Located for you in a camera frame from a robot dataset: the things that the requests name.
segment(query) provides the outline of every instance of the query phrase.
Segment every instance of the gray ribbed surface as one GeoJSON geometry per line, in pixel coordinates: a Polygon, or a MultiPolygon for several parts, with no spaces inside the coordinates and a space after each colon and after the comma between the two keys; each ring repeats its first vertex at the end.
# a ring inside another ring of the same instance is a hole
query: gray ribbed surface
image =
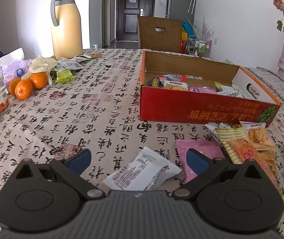
{"type": "Polygon", "coordinates": [[[274,231],[233,235],[204,223],[188,202],[172,200],[165,191],[112,191],[89,201],[79,215],[56,231],[41,235],[0,233],[0,239],[283,239],[274,231]]]}

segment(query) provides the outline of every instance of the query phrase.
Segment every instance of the chair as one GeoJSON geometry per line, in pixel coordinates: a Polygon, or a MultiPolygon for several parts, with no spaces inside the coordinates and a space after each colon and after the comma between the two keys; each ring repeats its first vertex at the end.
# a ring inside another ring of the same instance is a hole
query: chair
{"type": "Polygon", "coordinates": [[[180,53],[181,28],[180,20],[138,16],[139,48],[180,53]]]}

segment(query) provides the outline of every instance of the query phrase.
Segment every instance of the yellow thermos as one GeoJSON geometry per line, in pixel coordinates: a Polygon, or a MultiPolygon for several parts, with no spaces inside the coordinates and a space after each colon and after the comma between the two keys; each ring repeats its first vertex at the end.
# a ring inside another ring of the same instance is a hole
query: yellow thermos
{"type": "Polygon", "coordinates": [[[55,58],[83,53],[81,16],[74,0],[51,1],[51,31],[55,58]]]}

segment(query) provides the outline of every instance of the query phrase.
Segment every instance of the metal pivot screw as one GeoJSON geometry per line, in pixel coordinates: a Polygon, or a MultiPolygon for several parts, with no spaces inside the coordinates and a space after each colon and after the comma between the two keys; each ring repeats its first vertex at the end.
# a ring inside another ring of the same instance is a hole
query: metal pivot screw
{"type": "Polygon", "coordinates": [[[177,189],[174,194],[178,197],[187,197],[191,192],[187,189],[177,189]]]}
{"type": "Polygon", "coordinates": [[[91,198],[98,198],[103,195],[103,191],[94,189],[94,190],[89,190],[86,194],[91,198]]]}

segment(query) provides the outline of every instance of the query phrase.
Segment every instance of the blue round logo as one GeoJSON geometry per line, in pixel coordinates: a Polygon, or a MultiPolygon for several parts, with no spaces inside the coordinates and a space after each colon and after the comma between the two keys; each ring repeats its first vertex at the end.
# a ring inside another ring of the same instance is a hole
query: blue round logo
{"type": "Polygon", "coordinates": [[[15,77],[21,77],[25,74],[25,71],[23,68],[19,68],[17,71],[15,71],[15,77]]]}

